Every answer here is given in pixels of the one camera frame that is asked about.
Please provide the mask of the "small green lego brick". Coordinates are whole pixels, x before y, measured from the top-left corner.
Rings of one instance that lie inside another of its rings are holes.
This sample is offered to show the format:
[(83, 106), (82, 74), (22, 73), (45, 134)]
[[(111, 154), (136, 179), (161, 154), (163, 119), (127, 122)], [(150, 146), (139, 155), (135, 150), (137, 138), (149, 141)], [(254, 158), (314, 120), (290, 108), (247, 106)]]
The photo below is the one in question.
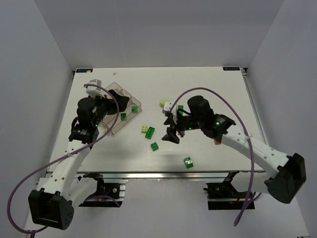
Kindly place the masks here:
[(138, 107), (137, 107), (137, 106), (132, 106), (132, 107), (131, 107), (131, 112), (136, 113), (137, 110), (138, 110)]

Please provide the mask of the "green lego with printed face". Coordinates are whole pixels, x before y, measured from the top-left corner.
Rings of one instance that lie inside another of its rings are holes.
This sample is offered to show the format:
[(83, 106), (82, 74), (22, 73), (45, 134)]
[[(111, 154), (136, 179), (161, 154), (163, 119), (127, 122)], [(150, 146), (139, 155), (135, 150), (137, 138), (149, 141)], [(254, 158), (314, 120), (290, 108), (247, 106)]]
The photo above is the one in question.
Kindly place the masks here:
[(121, 113), (120, 118), (121, 118), (121, 120), (126, 120), (126, 118), (127, 118), (126, 113)]

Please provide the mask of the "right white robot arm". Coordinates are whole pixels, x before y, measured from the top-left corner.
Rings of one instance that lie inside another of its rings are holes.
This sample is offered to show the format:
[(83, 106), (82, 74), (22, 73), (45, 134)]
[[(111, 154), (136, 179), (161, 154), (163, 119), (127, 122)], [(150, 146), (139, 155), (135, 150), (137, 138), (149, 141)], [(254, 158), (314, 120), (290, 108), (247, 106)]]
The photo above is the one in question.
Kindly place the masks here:
[(162, 108), (167, 117), (166, 135), (163, 141), (180, 142), (187, 130), (199, 129), (205, 136), (226, 145), (264, 170), (260, 187), (277, 201), (289, 204), (307, 180), (304, 158), (298, 154), (288, 155), (277, 151), (263, 142), (247, 136), (229, 117), (216, 114), (203, 96), (194, 96), (187, 102), (189, 112), (172, 102)]

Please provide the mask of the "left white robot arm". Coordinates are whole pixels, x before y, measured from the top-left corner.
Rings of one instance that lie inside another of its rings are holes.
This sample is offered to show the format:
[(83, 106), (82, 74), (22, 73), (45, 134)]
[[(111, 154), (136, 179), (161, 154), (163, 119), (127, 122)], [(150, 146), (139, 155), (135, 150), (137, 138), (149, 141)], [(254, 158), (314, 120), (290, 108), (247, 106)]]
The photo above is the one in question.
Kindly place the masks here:
[(29, 207), (32, 221), (45, 227), (66, 230), (73, 219), (74, 210), (93, 196), (106, 192), (104, 178), (98, 173), (86, 173), (75, 186), (75, 175), (93, 148), (99, 135), (98, 125), (108, 115), (118, 116), (127, 108), (129, 97), (117, 94), (113, 89), (110, 97), (99, 90), (88, 92), (79, 100), (77, 117), (73, 120), (71, 134), (65, 150), (66, 159), (58, 162), (56, 169), (44, 185), (32, 190)]

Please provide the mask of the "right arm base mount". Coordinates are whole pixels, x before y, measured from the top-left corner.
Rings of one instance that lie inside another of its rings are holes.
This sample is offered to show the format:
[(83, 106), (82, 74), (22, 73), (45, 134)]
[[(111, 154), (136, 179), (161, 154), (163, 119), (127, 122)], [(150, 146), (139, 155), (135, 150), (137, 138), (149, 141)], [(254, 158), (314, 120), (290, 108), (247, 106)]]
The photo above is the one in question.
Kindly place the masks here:
[(209, 210), (240, 210), (247, 197), (250, 172), (211, 172), (205, 177), (204, 192)]

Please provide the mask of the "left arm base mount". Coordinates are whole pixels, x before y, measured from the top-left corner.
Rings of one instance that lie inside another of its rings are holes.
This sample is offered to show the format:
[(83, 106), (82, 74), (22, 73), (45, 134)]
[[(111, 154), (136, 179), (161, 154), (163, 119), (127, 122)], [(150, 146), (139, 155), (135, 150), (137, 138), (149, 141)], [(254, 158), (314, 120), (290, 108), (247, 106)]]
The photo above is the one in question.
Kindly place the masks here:
[(81, 203), (80, 207), (104, 207), (104, 208), (119, 208), (122, 205), (125, 184), (121, 182), (105, 181), (102, 174), (86, 173), (78, 176), (80, 182), (83, 179), (91, 178), (97, 181), (97, 191)]

